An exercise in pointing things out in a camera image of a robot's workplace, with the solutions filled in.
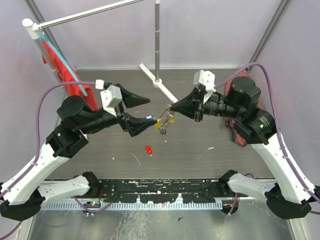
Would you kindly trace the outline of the large keyring with yellow handle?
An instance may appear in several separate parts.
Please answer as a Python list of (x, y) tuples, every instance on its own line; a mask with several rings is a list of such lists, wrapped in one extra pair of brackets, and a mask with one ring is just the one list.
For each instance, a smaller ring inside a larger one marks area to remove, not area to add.
[(159, 131), (161, 135), (166, 135), (168, 126), (174, 123), (175, 112), (171, 110), (171, 106), (171, 104), (166, 106), (165, 111), (160, 115), (155, 124), (155, 129)]

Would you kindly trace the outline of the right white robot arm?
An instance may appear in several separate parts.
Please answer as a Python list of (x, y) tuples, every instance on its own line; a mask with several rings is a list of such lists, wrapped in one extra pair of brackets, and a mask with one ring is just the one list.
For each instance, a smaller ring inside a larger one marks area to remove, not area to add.
[(277, 132), (275, 119), (258, 107), (261, 90), (246, 76), (237, 76), (226, 95), (210, 93), (205, 82), (194, 81), (195, 88), (185, 98), (171, 106), (195, 122), (204, 115), (234, 120), (233, 128), (261, 156), (273, 174), (275, 182), (267, 183), (229, 170), (219, 181), (219, 191), (225, 197), (244, 194), (266, 203), (284, 220), (299, 219), (311, 213), (311, 203), (320, 196), (319, 186), (309, 181), (301, 183), (304, 175), (290, 159), (283, 137)]

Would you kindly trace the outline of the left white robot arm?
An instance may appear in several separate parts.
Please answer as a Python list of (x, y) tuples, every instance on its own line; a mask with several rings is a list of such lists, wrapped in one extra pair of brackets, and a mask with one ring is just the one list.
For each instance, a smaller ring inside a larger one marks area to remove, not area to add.
[(78, 95), (67, 97), (57, 110), (61, 123), (36, 146), (36, 154), (14, 177), (0, 187), (2, 217), (24, 221), (37, 214), (42, 207), (76, 196), (95, 198), (102, 185), (96, 175), (86, 171), (70, 180), (47, 187), (43, 181), (58, 167), (73, 158), (88, 144), (87, 135), (119, 125), (135, 137), (156, 124), (152, 118), (136, 118), (125, 112), (150, 102), (147, 97), (134, 94), (120, 84), (97, 83), (102, 107), (91, 109)]

